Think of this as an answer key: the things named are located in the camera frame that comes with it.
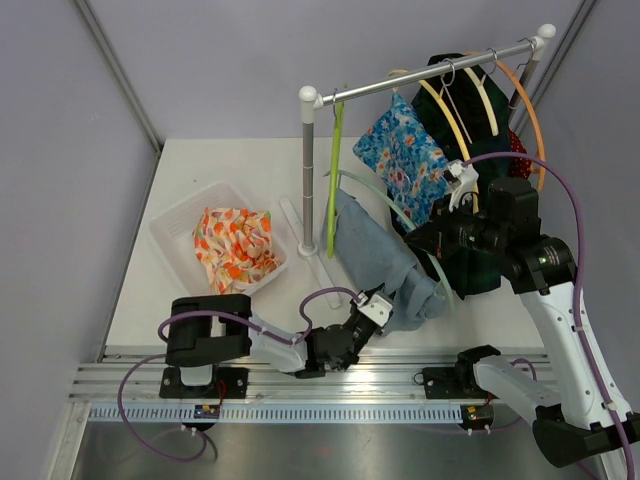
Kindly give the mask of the pale mint hanger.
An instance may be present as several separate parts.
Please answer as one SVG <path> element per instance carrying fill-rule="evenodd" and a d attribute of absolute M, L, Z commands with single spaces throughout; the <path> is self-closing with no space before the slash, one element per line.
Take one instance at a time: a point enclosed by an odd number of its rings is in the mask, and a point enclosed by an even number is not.
<path fill-rule="evenodd" d="M 365 186 L 371 192 L 376 194 L 380 199 L 382 199 L 390 207 L 390 209 L 396 214 L 396 216 L 405 224 L 409 233 L 413 232 L 416 229 L 416 225 L 409 219 L 409 217 L 402 211 L 402 209 L 391 198 L 389 198 L 386 193 L 384 193 L 381 189 L 379 189 L 374 183 L 370 182 L 369 180 L 365 179 L 362 176 L 359 176 L 347 170 L 338 169 L 337 170 L 338 179 L 341 179 L 343 176 L 346 176 L 356 181 L 357 183 Z M 449 305 L 449 310 L 452 314 L 455 314 L 456 302 L 454 299 L 454 292 L 449 283 L 449 280 L 446 277 L 446 274 L 442 266 L 440 265 L 439 261 L 436 259 L 436 257 L 431 254 L 427 254 L 427 257 L 430 260 L 431 264 L 433 265 L 436 273 L 438 274 L 439 283 L 444 289 L 446 299 Z"/>

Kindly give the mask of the light blue denim garment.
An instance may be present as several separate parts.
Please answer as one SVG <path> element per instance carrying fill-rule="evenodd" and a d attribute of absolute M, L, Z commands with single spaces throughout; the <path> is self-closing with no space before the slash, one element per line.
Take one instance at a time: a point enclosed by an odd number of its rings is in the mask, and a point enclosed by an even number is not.
<path fill-rule="evenodd" d="M 341 189 L 335 202 L 334 254 L 356 289 L 381 287 L 391 298 L 386 333 L 415 331 L 448 310 L 444 288 L 423 272 L 410 249 Z"/>

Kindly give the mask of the blue floral skirt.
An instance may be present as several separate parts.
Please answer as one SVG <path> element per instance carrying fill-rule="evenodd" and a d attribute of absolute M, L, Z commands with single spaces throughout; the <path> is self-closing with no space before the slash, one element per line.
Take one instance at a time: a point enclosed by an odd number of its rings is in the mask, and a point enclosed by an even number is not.
<path fill-rule="evenodd" d="M 356 142 L 353 154 L 380 177 L 394 203 L 417 226 L 428 221 L 434 202 L 447 192 L 443 173 L 448 160 L 399 93 Z"/>

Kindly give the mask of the yellow hanger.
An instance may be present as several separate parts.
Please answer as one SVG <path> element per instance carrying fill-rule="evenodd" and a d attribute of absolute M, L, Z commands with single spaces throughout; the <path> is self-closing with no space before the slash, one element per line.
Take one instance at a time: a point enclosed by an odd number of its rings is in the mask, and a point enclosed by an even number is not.
<path fill-rule="evenodd" d="M 405 69 L 393 69 L 388 73 L 388 76 L 394 76 L 394 75 L 399 75 L 399 74 L 405 74 L 408 73 L 407 70 Z M 469 150 L 467 148 L 467 144 L 464 140 L 464 136 L 463 133 L 460 129 L 460 125 L 458 123 L 458 121 L 456 121 L 454 119 L 454 115 L 451 113 L 451 110 L 449 109 L 449 107 L 447 106 L 447 104 L 445 103 L 445 101 L 442 98 L 442 94 L 438 93 L 426 80 L 418 80 L 418 82 L 420 83 L 420 85 L 422 86 L 422 88 L 424 90 L 426 90 L 429 95 L 431 95 L 431 97 L 434 99 L 434 101 L 436 102 L 436 104 L 438 105 L 438 107 L 440 108 L 440 110 L 442 111 L 442 113 L 444 114 L 455 138 L 456 141 L 458 143 L 458 146 L 460 148 L 461 154 L 462 154 L 462 158 L 463 160 L 470 160 L 470 154 L 469 154 Z M 478 194 L 478 186 L 477 186 L 477 182 L 473 187 L 472 192 L 474 194 Z M 479 204 L 478 204 L 478 198 L 477 196 L 473 196 L 473 213 L 477 213 L 479 211 Z"/>

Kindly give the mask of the orange floral skirt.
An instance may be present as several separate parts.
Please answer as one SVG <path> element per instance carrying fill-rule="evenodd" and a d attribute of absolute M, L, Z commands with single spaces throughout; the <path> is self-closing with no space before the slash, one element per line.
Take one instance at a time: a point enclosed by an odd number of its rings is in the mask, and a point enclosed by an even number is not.
<path fill-rule="evenodd" d="M 244 293 L 282 265 L 267 210 L 207 207 L 192 237 L 195 256 L 216 295 Z"/>

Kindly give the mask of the lime green hanger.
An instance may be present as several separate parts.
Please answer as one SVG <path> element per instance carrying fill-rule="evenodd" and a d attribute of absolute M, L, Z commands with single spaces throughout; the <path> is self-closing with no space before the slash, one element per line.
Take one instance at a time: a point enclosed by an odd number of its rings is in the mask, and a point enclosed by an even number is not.
<path fill-rule="evenodd" d="M 341 152 L 342 131 L 344 123 L 344 103 L 336 100 L 337 92 L 333 95 L 333 135 L 329 170 L 329 195 L 327 202 L 327 257 L 334 257 L 336 231 L 336 201 L 339 182 L 339 162 Z"/>

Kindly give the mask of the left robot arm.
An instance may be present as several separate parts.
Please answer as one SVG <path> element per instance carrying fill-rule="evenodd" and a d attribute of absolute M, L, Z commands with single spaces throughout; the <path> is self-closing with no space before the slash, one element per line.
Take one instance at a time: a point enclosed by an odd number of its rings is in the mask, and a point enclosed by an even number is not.
<path fill-rule="evenodd" d="M 289 333 L 252 312 L 245 294 L 182 297 L 158 328 L 166 343 L 163 399 L 244 399 L 248 370 L 227 363 L 250 357 L 297 379 L 345 371 L 359 362 L 368 341 L 385 329 L 392 316 L 390 299 L 372 289 L 357 294 L 333 287 L 329 293 L 351 297 L 342 324 Z"/>

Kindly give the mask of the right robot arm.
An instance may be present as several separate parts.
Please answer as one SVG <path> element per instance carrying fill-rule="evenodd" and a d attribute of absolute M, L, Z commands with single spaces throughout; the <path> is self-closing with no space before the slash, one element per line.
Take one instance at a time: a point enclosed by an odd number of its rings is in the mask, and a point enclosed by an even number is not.
<path fill-rule="evenodd" d="M 551 391 L 515 369 L 489 345 L 458 354 L 456 389 L 504 401 L 532 429 L 557 468 L 623 449 L 639 439 L 639 416 L 620 395 L 589 330 L 578 268 L 569 247 L 540 232 L 538 192 L 521 178 L 491 182 L 484 208 L 450 208 L 404 237 L 414 250 L 444 260 L 467 250 L 487 254 L 534 321 L 556 377 Z"/>

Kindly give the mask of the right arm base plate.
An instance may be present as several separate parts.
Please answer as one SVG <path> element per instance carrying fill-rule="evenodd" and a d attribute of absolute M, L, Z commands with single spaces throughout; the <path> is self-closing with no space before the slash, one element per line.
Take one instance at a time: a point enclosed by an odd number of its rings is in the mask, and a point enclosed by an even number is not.
<path fill-rule="evenodd" d="M 486 400 L 487 394 L 465 389 L 454 367 L 426 367 L 413 375 L 428 400 Z"/>

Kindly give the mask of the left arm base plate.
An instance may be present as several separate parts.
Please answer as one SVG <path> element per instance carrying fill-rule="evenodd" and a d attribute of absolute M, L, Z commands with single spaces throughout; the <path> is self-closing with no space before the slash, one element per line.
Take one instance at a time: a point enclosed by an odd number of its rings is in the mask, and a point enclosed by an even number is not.
<path fill-rule="evenodd" d="M 245 399 L 249 371 L 239 367 L 206 365 L 164 369 L 159 397 L 163 399 Z"/>

